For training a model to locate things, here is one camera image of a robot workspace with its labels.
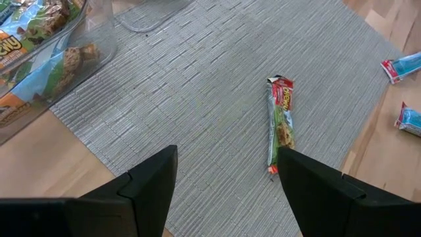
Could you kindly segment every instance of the wooden table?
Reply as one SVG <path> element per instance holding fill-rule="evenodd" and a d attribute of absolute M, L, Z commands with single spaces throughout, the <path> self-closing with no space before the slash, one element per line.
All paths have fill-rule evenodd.
<path fill-rule="evenodd" d="M 344 2 L 406 54 L 421 51 L 421 1 Z M 420 92 L 421 74 L 388 87 L 351 147 L 343 172 L 421 201 L 421 138 L 393 127 L 402 100 L 421 111 Z M 78 197 L 114 178 L 50 111 L 1 146 L 0 154 L 2 198 Z"/>

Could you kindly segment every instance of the plastic bin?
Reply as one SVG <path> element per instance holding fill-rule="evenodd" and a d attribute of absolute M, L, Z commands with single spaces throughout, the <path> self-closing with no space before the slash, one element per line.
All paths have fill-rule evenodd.
<path fill-rule="evenodd" d="M 114 14 L 127 29 L 148 32 L 191 2 L 193 0 L 115 0 Z"/>
<path fill-rule="evenodd" d="M 78 4 L 80 13 L 61 31 L 0 69 L 0 144 L 115 55 L 117 44 L 111 0 Z"/>

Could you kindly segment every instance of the gray placemat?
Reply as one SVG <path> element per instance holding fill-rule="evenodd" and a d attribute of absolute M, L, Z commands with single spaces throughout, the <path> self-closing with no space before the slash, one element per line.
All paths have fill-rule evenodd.
<path fill-rule="evenodd" d="M 113 61 L 51 110 L 115 175 L 178 145 L 175 236 L 294 236 L 266 167 L 266 78 L 295 80 L 297 150 L 338 168 L 400 56 L 340 0 L 197 0 L 116 35 Z"/>

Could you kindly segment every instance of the blue wrapper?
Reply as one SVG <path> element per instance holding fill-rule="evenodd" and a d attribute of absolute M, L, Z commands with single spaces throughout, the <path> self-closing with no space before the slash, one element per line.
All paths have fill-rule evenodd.
<path fill-rule="evenodd" d="M 404 77 L 421 69 L 421 52 L 397 60 L 386 60 L 382 67 L 390 77 L 392 84 L 398 83 Z"/>
<path fill-rule="evenodd" d="M 395 126 L 400 130 L 410 132 L 421 137 L 421 113 L 411 109 L 402 103 L 401 114 L 396 120 Z"/>

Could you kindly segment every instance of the granola bar wrapper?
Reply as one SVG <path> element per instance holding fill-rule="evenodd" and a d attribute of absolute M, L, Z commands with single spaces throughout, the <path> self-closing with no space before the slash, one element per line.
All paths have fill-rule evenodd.
<path fill-rule="evenodd" d="M 62 30 L 79 15 L 82 6 L 80 0 L 25 0 L 0 26 L 0 68 Z M 13 88 L 45 61 L 65 50 L 69 37 L 70 33 L 29 61 L 8 68 L 8 72 L 1 75 L 0 85 L 7 84 L 9 89 Z"/>
<path fill-rule="evenodd" d="M 277 174 L 278 148 L 282 146 L 295 148 L 291 117 L 294 82 L 277 75 L 268 79 L 267 90 L 270 120 L 268 171 L 270 174 Z"/>
<path fill-rule="evenodd" d="M 421 137 L 421 113 L 408 107 L 402 102 L 401 114 L 395 122 L 395 126 L 400 130 Z"/>
<path fill-rule="evenodd" d="M 0 0 L 0 24 L 12 15 L 12 13 L 21 5 L 15 0 Z"/>
<path fill-rule="evenodd" d="M 409 74 L 421 70 L 421 52 L 397 60 L 385 60 L 382 68 L 389 76 L 390 83 L 396 84 Z"/>
<path fill-rule="evenodd" d="M 0 128 L 26 114 L 32 107 L 50 104 L 77 79 L 88 61 L 98 61 L 94 44 L 69 47 L 31 72 L 21 83 L 0 98 Z"/>

